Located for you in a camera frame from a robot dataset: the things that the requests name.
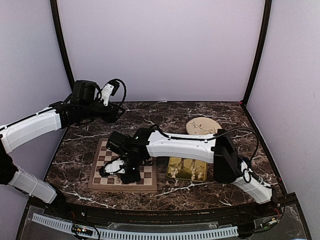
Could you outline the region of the wooden chess board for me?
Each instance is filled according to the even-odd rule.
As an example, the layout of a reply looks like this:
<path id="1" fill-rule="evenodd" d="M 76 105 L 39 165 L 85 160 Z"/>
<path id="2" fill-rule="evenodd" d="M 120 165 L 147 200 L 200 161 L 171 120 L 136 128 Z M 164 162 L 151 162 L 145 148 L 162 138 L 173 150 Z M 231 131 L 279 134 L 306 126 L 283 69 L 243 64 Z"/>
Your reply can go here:
<path id="1" fill-rule="evenodd" d="M 107 168 L 112 170 L 111 174 L 104 172 L 106 165 L 118 157 L 116 153 L 107 148 L 107 143 L 107 138 L 101 138 L 98 142 L 88 188 L 92 191 L 109 193 L 155 193 L 157 191 L 156 159 L 151 159 L 151 165 L 139 167 L 140 181 L 125 184 L 121 180 L 124 170 L 115 172 L 114 166 L 123 164 L 120 159 L 117 159 L 112 163 L 111 167 Z"/>

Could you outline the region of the gold metal tray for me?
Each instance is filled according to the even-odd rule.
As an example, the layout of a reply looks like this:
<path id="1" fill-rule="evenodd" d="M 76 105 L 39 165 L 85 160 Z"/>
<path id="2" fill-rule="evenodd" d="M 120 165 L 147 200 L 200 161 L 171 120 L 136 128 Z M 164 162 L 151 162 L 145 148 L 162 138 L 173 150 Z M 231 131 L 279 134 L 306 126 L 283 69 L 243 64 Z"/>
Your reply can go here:
<path id="1" fill-rule="evenodd" d="M 170 157 L 166 176 L 178 180 L 205 182 L 207 179 L 208 164 L 201 160 Z"/>

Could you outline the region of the white chess queen piece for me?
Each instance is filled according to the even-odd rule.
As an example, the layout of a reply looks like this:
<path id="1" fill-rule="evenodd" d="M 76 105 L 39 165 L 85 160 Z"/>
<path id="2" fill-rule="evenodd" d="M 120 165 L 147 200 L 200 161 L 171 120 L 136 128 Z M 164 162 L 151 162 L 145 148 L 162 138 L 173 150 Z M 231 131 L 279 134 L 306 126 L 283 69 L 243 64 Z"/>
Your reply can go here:
<path id="1" fill-rule="evenodd" d="M 121 179 L 118 177 L 118 175 L 114 176 L 114 184 L 119 185 L 121 183 Z"/>

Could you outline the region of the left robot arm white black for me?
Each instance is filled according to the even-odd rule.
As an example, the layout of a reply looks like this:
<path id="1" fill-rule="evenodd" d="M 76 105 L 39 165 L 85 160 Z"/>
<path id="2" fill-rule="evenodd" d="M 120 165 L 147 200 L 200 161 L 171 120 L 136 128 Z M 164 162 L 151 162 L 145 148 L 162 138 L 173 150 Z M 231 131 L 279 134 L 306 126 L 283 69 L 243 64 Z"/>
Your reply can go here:
<path id="1" fill-rule="evenodd" d="M 0 127 L 0 183 L 51 205 L 51 210 L 60 218 L 71 213 L 65 196 L 56 187 L 44 182 L 13 163 L 10 156 L 15 149 L 50 132 L 71 125 L 84 125 L 101 119 L 106 123 L 116 122 L 124 113 L 122 102 L 110 102 L 120 86 L 120 79 L 108 81 L 104 87 L 96 82 L 77 80 L 71 94 L 62 101 L 50 104 L 30 116 Z"/>

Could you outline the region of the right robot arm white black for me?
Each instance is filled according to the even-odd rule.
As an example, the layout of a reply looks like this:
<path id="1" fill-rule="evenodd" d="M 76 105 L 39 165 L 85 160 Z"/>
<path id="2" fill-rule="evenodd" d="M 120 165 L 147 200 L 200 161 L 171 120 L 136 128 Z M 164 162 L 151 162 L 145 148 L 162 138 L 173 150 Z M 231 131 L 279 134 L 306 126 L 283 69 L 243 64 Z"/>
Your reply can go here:
<path id="1" fill-rule="evenodd" d="M 139 128 L 134 136 L 114 131 L 106 148 L 118 156 L 99 169 L 102 177 L 120 175 L 124 184 L 140 181 L 139 167 L 150 158 L 177 157 L 213 165 L 213 178 L 221 184 L 233 184 L 257 203 L 255 213 L 266 217 L 275 208 L 276 190 L 252 170 L 252 160 L 238 153 L 230 131 L 216 134 L 186 135 L 163 132 L 159 125 Z"/>

